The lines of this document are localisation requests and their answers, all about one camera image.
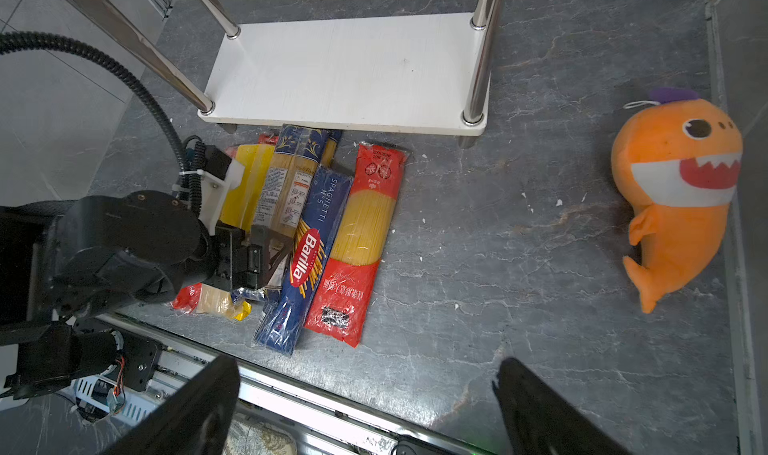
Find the white shelf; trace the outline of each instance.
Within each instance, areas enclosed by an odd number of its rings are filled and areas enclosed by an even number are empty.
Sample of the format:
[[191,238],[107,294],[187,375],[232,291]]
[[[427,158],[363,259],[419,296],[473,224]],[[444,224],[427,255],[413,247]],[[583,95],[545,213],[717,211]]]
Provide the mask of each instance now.
[[[483,32],[472,14],[243,24],[222,40],[206,122],[478,136],[462,121]],[[488,112],[488,102],[484,113]]]

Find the purple plush hat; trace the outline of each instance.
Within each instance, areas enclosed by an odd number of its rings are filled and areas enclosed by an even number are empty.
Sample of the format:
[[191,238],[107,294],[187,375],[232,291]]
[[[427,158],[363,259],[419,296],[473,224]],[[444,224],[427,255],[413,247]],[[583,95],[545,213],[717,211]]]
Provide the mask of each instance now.
[[668,86],[653,89],[648,96],[659,104],[668,104],[669,102],[679,102],[681,100],[698,100],[701,98],[693,90],[675,89]]

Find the yellow pasta package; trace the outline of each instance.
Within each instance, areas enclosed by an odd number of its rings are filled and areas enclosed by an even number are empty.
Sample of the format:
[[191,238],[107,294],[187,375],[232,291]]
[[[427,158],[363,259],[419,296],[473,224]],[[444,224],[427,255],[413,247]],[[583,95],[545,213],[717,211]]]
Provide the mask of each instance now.
[[261,190],[264,188],[266,171],[275,153],[277,135],[261,134],[259,143],[243,144],[226,149],[226,154],[245,167],[240,185],[226,194],[219,220],[233,227],[250,231],[251,220],[256,214]]
[[360,343],[407,155],[361,143],[355,180],[305,327]]

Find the barilla logo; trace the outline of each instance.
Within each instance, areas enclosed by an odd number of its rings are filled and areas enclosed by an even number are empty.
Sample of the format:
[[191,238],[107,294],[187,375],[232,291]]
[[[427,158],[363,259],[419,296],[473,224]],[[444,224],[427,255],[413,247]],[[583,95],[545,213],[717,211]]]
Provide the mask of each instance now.
[[317,260],[317,252],[320,250],[320,232],[317,229],[309,229],[299,240],[296,246],[296,254],[290,264],[290,284],[301,287],[310,276],[312,267]]

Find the blue pasta package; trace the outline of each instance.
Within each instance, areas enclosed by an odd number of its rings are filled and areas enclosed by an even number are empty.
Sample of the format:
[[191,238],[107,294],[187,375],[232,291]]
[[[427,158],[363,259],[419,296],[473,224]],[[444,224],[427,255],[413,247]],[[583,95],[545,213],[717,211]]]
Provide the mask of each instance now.
[[283,278],[280,300],[267,308],[269,313],[254,336],[256,344],[293,354],[320,285],[351,187],[351,176],[317,167],[299,220],[293,258]]

